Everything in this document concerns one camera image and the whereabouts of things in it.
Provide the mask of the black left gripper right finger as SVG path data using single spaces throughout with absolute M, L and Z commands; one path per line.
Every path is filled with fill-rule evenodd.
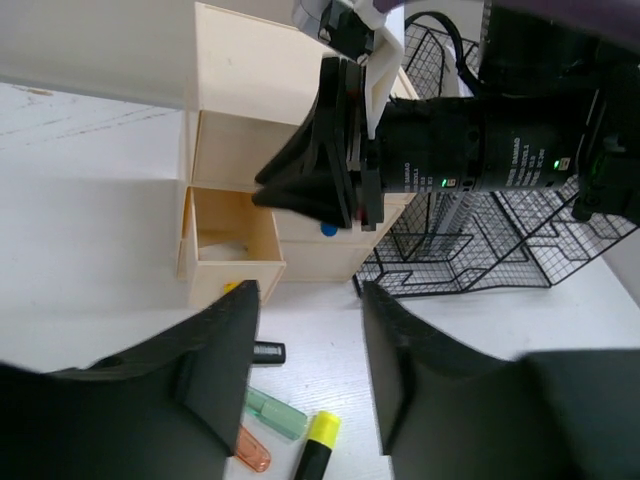
M 382 453 L 398 479 L 635 479 L 639 353 L 484 354 L 361 291 Z

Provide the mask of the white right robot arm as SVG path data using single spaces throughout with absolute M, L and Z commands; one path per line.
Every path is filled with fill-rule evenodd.
M 639 5 L 488 1 L 466 97 L 395 98 L 400 1 L 299 1 L 329 53 L 299 129 L 256 175 L 253 203 L 373 230 L 389 194 L 540 191 L 578 181 L 572 214 L 639 219 Z

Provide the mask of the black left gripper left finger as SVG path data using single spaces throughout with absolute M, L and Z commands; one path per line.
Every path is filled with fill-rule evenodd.
M 86 369 L 1 367 L 5 479 L 220 479 L 236 448 L 260 310 L 246 281 Z

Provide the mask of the white instruction booklet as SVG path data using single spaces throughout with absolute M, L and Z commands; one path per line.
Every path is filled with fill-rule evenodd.
M 443 48 L 442 91 L 435 99 L 436 118 L 444 125 L 436 129 L 436 206 L 434 232 L 441 240 L 455 240 L 474 211 L 474 177 L 469 174 L 467 155 L 473 151 L 468 138 L 470 120 L 465 100 L 473 93 L 458 71 L 455 48 Z

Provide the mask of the cream wooden drawer cabinet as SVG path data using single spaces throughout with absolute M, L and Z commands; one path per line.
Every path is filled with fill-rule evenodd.
M 311 108 L 327 50 L 297 29 L 199 3 L 185 89 L 177 204 L 177 275 L 202 308 L 238 282 L 263 298 L 279 282 L 346 282 L 400 217 L 408 193 L 386 196 L 384 220 L 326 236 L 318 223 L 256 207 L 256 174 Z

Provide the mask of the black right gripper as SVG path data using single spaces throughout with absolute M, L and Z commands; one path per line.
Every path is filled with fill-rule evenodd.
M 345 167 L 349 116 L 348 61 L 325 57 L 321 61 L 317 95 L 293 136 L 255 177 L 259 185 L 256 206 L 291 211 L 340 229 L 353 224 L 353 191 Z M 358 169 L 352 175 L 356 190 L 354 217 L 364 230 L 385 221 L 388 194 L 433 193 L 436 190 L 435 99 L 388 99 L 375 138 L 365 128 L 358 139 Z M 465 100 L 470 120 L 467 155 L 473 191 L 485 175 L 485 99 Z

